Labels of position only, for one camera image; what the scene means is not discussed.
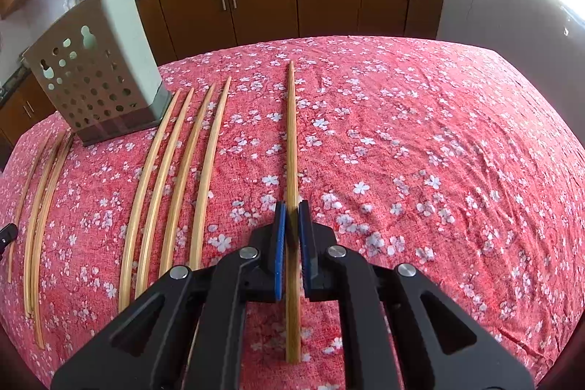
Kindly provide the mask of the wooden chopstick from holder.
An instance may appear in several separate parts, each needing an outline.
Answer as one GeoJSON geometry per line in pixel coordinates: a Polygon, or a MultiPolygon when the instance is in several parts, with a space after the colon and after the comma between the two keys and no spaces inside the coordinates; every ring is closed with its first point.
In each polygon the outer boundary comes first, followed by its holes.
{"type": "Polygon", "coordinates": [[[188,113],[188,108],[193,96],[193,92],[195,92],[195,90],[191,88],[188,91],[188,95],[186,95],[184,99],[184,103],[181,106],[180,113],[178,114],[173,130],[170,133],[169,140],[167,141],[167,147],[159,166],[158,176],[156,177],[156,183],[151,196],[141,242],[141,251],[135,288],[136,298],[138,298],[148,287],[153,240],[156,230],[156,222],[158,222],[160,205],[163,198],[163,189],[165,189],[167,174],[169,173],[170,164],[174,157],[174,150],[177,146],[178,137],[181,134],[181,129],[182,125],[184,124],[186,113],[188,113]]]}
{"type": "Polygon", "coordinates": [[[195,117],[195,122],[182,153],[180,169],[177,173],[177,181],[174,185],[173,197],[170,201],[169,215],[167,215],[167,224],[165,233],[163,234],[163,247],[161,252],[161,260],[159,267],[159,276],[163,276],[173,266],[174,260],[174,244],[177,237],[177,224],[181,216],[182,201],[184,201],[184,190],[188,183],[188,175],[193,154],[195,153],[196,143],[202,129],[202,123],[214,93],[216,84],[213,83],[207,90],[195,117]]]}
{"type": "Polygon", "coordinates": [[[219,98],[219,102],[217,104],[202,165],[202,171],[200,175],[198,192],[196,197],[195,216],[193,217],[193,227],[191,231],[191,242],[188,256],[188,266],[191,270],[197,270],[201,266],[208,192],[230,84],[231,77],[228,77],[223,87],[221,96],[219,98]]]}

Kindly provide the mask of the red floral tablecloth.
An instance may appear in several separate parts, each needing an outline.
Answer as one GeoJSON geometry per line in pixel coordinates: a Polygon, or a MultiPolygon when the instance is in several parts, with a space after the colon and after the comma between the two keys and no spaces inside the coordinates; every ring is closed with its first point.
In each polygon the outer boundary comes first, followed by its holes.
{"type": "MultiPolygon", "coordinates": [[[[298,188],[315,222],[371,263],[422,268],[542,380],[584,309],[584,148],[539,91],[487,49],[420,39],[288,39],[161,66],[167,89],[181,96],[152,168],[141,229],[174,121],[191,88],[193,96],[163,188],[151,283],[192,124],[209,86],[218,99],[228,77],[201,267],[273,221],[286,193],[290,61],[298,188]]],[[[20,138],[1,174],[4,226],[43,149],[26,188],[12,282],[8,253],[1,262],[1,330],[43,384],[118,314],[126,229],[155,134],[71,144],[39,261],[45,348],[25,316],[23,264],[39,178],[55,140],[71,135],[59,113],[20,138]]],[[[303,299],[298,365],[284,359],[283,304],[248,307],[241,388],[344,388],[337,303],[303,299]]]]}

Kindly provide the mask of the brown lower kitchen cabinets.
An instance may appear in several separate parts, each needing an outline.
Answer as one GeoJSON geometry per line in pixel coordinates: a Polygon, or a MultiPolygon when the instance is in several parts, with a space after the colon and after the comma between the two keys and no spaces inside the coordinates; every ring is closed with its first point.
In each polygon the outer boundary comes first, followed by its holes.
{"type": "Polygon", "coordinates": [[[156,66],[319,35],[436,36],[443,0],[136,0],[156,66]]]}

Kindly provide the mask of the wooden chopstick holder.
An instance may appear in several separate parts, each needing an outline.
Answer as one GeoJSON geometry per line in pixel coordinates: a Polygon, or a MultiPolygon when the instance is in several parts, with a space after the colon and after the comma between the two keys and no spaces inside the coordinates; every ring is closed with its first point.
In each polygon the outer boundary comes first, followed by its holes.
{"type": "Polygon", "coordinates": [[[147,188],[150,182],[152,167],[158,155],[163,136],[167,130],[167,125],[173,116],[174,108],[177,105],[177,100],[181,97],[182,89],[178,89],[174,93],[173,98],[170,99],[170,105],[167,107],[166,113],[163,115],[163,120],[159,124],[156,134],[151,143],[149,152],[147,154],[142,173],[136,189],[131,214],[126,229],[124,250],[121,259],[120,281],[118,293],[118,312],[123,312],[130,303],[131,291],[131,277],[132,277],[132,263],[134,259],[136,239],[138,236],[139,225],[143,210],[143,205],[147,193],[147,188]]]}

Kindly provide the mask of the perforated beige utensil holder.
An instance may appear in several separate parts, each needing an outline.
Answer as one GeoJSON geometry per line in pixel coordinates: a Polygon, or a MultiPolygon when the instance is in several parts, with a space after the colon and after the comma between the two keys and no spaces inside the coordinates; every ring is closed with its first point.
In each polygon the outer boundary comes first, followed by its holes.
{"type": "Polygon", "coordinates": [[[85,145],[156,127],[170,106],[136,0],[82,0],[24,60],[85,145]]]}

